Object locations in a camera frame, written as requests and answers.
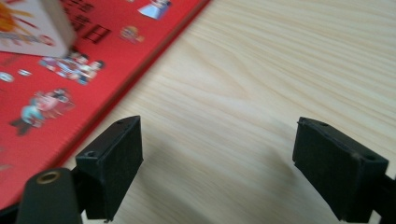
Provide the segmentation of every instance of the cartoon illustration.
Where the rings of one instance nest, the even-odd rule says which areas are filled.
[[[151,4],[140,8],[138,11],[152,19],[159,20],[171,6],[169,0],[151,0]]]
[[[19,45],[19,41],[31,45],[32,43],[43,43],[52,45],[53,40],[46,35],[35,36],[28,30],[38,30],[35,24],[26,21],[25,18],[33,18],[34,16],[28,11],[13,9],[12,5],[23,1],[2,1],[0,2],[0,32],[4,32],[1,37],[3,46],[8,47],[7,40],[15,45]]]
[[[38,92],[30,104],[21,110],[21,117],[9,124],[18,129],[18,135],[26,135],[32,128],[40,128],[46,119],[56,119],[71,110],[74,104],[66,89]]]
[[[5,82],[13,82],[14,77],[9,73],[0,72],[0,80],[3,80]]]
[[[39,64],[61,77],[87,85],[105,67],[101,60],[89,62],[90,57],[73,49],[65,58],[43,57]]]
[[[20,74],[21,76],[24,76],[24,77],[29,77],[30,75],[32,75],[31,72],[24,70],[24,69],[18,70],[18,74]]]
[[[120,38],[131,41],[134,44],[137,42],[142,42],[145,39],[145,37],[138,35],[138,30],[134,26],[123,27],[120,31]]]

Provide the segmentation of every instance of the screw hole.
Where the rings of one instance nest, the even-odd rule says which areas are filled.
[[[94,151],[89,151],[89,152],[85,153],[85,156],[87,156],[87,157],[94,157],[95,154],[96,154],[96,153],[95,153]]]
[[[369,161],[375,161],[375,156],[372,156],[372,155],[366,155],[366,156],[364,156],[364,158],[366,158]]]
[[[51,171],[48,173],[45,173],[41,176],[38,177],[37,179],[37,184],[49,184],[57,180],[61,176],[61,173],[57,171]]]

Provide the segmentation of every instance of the black plastic block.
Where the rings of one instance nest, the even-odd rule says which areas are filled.
[[[369,221],[373,192],[388,160],[334,127],[307,118],[298,122],[293,160],[338,219]]]
[[[112,220],[143,161],[140,117],[113,123],[76,156],[87,218]]]
[[[71,172],[50,169],[25,185],[17,224],[82,223]]]

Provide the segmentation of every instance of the light wood grain surface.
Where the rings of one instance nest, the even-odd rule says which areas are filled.
[[[396,2],[215,0],[81,149],[134,115],[145,161],[114,223],[339,223],[291,160],[296,122],[396,175]]]

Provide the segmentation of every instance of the red book cover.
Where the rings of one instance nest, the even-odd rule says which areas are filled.
[[[20,199],[32,175],[62,165],[208,2],[63,0],[78,36],[67,56],[0,52],[0,209]],[[18,28],[34,29],[23,15],[12,15],[26,21]]]

